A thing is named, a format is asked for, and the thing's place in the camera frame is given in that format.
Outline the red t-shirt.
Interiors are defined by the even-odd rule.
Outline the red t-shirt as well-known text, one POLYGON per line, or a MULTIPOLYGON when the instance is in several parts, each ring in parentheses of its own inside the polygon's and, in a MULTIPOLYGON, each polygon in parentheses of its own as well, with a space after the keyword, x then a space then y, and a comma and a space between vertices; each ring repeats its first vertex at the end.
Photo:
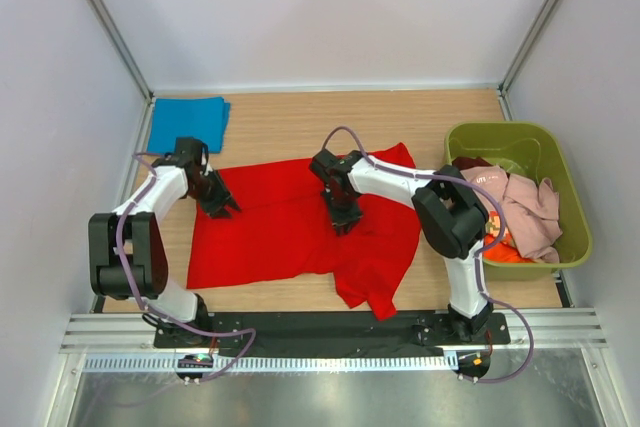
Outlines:
POLYGON ((332 228, 322 182, 307 159, 226 168, 220 174, 241 211, 231 218, 196 214, 186 285, 206 289, 288 279, 334 277, 348 307, 368 304, 386 320, 418 248, 415 212, 362 196, 362 219, 346 235, 332 228))

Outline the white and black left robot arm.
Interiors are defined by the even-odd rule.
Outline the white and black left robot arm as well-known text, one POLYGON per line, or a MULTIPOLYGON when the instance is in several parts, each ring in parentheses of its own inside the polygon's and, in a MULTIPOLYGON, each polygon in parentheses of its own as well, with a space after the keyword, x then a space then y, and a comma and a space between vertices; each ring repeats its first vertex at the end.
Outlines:
POLYGON ((115 300, 132 299, 158 328, 191 347, 217 335, 202 297, 170 279, 160 224, 173 205, 194 199, 210 218, 229 218, 241 208, 220 173, 209 163, 208 146, 179 137, 174 150, 153 163, 144 183, 120 206, 97 213, 88 222, 89 275, 93 292, 115 300))

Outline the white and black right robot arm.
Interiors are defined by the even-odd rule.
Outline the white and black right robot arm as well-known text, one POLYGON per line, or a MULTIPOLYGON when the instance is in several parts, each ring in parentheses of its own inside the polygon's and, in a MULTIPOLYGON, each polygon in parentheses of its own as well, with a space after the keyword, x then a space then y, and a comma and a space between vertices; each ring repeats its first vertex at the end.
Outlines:
POLYGON ((362 218, 358 198, 364 194, 412 209, 428 244, 445 262, 453 336, 472 343, 485 333, 493 304, 481 295, 484 274, 474 255, 483 245, 489 214, 457 168, 420 170, 356 150, 340 158, 322 149, 310 170, 324 185, 322 197, 339 235, 348 234, 362 218))

